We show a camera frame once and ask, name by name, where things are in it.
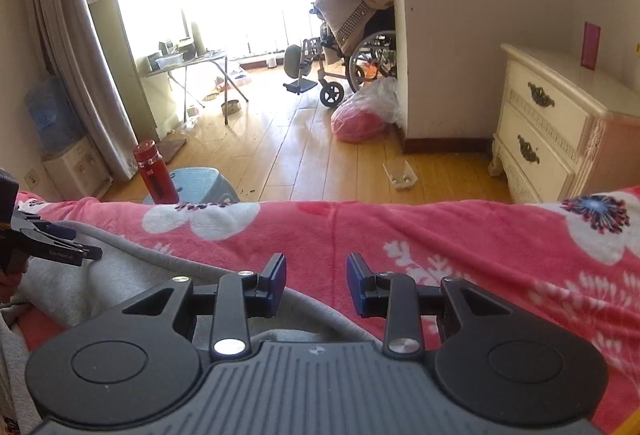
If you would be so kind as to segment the grey hoodie sweatshirt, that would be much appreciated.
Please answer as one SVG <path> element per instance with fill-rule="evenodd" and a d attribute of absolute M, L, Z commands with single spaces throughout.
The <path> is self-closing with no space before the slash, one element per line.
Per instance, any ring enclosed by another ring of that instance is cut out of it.
<path fill-rule="evenodd" d="M 76 327 L 176 276 L 197 285 L 217 282 L 224 269 L 134 244 L 96 227 L 76 224 L 82 241 L 102 257 L 80 267 L 33 257 L 17 271 L 14 296 L 1 299 L 1 430 L 28 434 L 42 416 L 30 397 L 25 367 L 49 337 Z M 371 342 L 372 334 L 344 315 L 295 290 L 285 291 L 277 317 L 252 319 L 253 343 Z"/>

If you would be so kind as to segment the white water dispenser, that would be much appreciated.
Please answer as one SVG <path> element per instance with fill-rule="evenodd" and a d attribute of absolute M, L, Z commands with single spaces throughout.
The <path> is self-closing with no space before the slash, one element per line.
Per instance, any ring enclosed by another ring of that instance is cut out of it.
<path fill-rule="evenodd" d="M 43 162 L 55 188 L 65 200 L 85 196 L 99 199 L 110 189 L 113 179 L 91 141 L 84 137 L 63 153 Z"/>

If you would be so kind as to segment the red water bottle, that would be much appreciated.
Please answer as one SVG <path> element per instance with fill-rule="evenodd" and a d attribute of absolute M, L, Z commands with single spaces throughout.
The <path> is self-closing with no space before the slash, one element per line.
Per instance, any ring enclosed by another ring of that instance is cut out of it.
<path fill-rule="evenodd" d="M 158 150 L 154 140 L 145 140 L 137 144 L 132 150 L 138 164 L 138 171 L 145 183 L 146 189 L 155 204 L 176 204 L 179 202 L 178 191 L 164 158 Z"/>

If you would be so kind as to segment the pink floral bed blanket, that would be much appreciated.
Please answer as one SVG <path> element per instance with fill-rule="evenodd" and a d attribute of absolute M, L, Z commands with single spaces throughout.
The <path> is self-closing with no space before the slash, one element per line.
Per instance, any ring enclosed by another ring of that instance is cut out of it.
<path fill-rule="evenodd" d="M 18 204 L 48 221 L 96 227 L 224 271 L 259 270 L 281 253 L 288 260 L 289 288 L 349 320 L 356 319 L 346 283 L 349 254 L 361 254 L 375 271 L 405 273 L 420 285 L 468 279 L 601 351 L 610 377 L 593 421 L 603 432 L 613 433 L 639 407 L 639 192 L 634 188 L 524 205 L 142 205 L 92 198 L 47 203 L 28 193 Z"/>

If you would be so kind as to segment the light blue plastic stool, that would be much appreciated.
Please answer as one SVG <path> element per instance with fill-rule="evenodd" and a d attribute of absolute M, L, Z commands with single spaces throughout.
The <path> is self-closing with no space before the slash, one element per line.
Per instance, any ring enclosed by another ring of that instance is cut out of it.
<path fill-rule="evenodd" d="M 172 170 L 170 178 L 178 194 L 178 203 L 238 203 L 232 184 L 213 167 L 183 167 Z"/>

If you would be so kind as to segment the beige curtain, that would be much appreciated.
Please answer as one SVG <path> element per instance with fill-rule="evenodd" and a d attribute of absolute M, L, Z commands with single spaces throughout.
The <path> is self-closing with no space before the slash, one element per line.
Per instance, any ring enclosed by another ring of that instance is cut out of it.
<path fill-rule="evenodd" d="M 43 69 L 62 80 L 75 112 L 117 180 L 137 173 L 137 144 L 86 0 L 25 0 Z"/>

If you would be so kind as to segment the clear plastic tray on floor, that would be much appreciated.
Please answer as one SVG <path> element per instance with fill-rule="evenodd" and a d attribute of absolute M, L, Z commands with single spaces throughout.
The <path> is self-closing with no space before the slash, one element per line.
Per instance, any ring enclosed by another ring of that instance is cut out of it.
<path fill-rule="evenodd" d="M 418 175 L 404 158 L 394 158 L 383 164 L 390 185 L 396 191 L 411 189 L 418 181 Z"/>

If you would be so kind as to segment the metal bowl on floor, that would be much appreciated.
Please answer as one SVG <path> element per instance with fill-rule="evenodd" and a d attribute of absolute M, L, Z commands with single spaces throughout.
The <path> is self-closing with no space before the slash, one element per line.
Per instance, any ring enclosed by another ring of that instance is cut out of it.
<path fill-rule="evenodd" d="M 241 109 L 241 103 L 238 99 L 231 99 L 221 103 L 221 112 L 223 116 L 229 116 L 238 113 Z"/>

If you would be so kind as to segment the cream nightstand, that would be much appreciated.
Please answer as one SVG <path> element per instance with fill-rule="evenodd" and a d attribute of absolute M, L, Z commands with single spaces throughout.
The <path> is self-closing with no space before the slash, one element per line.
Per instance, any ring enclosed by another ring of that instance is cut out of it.
<path fill-rule="evenodd" d="M 514 202 L 638 184 L 638 92 L 562 52 L 501 48 L 506 76 L 488 172 L 506 176 Z"/>

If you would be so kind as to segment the pink bag in plastic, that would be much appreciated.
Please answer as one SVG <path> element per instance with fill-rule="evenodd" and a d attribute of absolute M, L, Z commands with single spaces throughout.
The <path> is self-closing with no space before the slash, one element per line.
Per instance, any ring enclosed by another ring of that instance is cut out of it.
<path fill-rule="evenodd" d="M 362 143 L 397 124 L 400 106 L 395 77 L 381 77 L 361 87 L 341 103 L 331 116 L 331 130 L 338 141 Z"/>

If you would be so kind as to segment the wheelchair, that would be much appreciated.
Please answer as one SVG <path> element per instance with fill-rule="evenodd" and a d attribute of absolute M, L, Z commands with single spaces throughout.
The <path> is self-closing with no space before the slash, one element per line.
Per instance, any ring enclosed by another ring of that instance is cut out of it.
<path fill-rule="evenodd" d="M 345 54 L 322 16 L 312 6 L 310 14 L 321 21 L 320 35 L 286 48 L 283 70 L 291 79 L 283 86 L 302 95 L 320 87 L 319 100 L 329 109 L 337 108 L 345 98 L 342 80 L 353 94 L 379 78 L 397 77 L 397 45 L 394 7 L 375 11 L 364 26 L 363 39 L 352 54 Z"/>

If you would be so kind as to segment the red card on nightstand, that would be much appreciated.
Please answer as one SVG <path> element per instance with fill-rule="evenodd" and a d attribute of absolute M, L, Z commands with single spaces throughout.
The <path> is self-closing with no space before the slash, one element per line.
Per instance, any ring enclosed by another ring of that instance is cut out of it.
<path fill-rule="evenodd" d="M 580 54 L 580 65 L 588 70 L 594 71 L 597 66 L 601 28 L 599 25 L 585 22 L 582 32 L 582 53 Z"/>

